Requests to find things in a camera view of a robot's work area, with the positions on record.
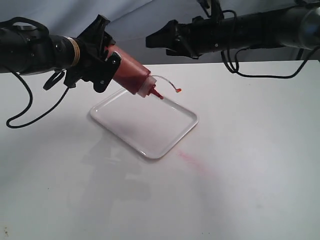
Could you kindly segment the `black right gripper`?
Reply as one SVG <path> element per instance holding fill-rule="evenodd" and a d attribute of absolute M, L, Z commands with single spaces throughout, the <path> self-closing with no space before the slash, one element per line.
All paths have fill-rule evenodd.
<path fill-rule="evenodd" d="M 170 20 L 145 38 L 145 46 L 166 49 L 168 56 L 198 59 L 203 54 L 225 49 L 225 34 L 219 31 L 221 23 L 200 16 L 193 18 L 191 23 Z"/>

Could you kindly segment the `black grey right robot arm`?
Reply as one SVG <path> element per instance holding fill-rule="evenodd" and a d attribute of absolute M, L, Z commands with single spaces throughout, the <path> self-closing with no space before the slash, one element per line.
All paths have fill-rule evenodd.
<path fill-rule="evenodd" d="M 233 49 L 293 47 L 312 50 L 320 44 L 320 3 L 298 3 L 265 12 L 225 18 L 197 16 L 191 23 L 170 20 L 147 36 L 145 46 L 168 56 L 198 59 L 203 54 Z"/>

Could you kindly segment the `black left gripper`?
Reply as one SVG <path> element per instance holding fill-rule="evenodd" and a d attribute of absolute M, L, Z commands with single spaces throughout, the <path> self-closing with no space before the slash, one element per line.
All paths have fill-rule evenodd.
<path fill-rule="evenodd" d="M 97 93 L 103 93 L 121 64 L 121 56 L 108 50 L 115 41 L 105 28 L 110 21 L 98 15 L 96 19 L 74 40 L 79 47 L 76 63 L 66 70 L 64 85 L 75 88 L 79 80 L 93 83 Z"/>

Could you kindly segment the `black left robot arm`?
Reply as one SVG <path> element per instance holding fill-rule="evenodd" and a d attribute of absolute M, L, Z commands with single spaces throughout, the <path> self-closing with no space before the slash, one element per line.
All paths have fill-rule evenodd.
<path fill-rule="evenodd" d="M 0 23 L 0 71 L 34 75 L 54 71 L 44 84 L 49 90 L 60 79 L 68 88 L 79 80 L 92 82 L 97 93 L 106 90 L 121 64 L 121 56 L 107 48 L 114 43 L 102 15 L 77 37 L 52 35 L 43 24 L 24 17 Z"/>

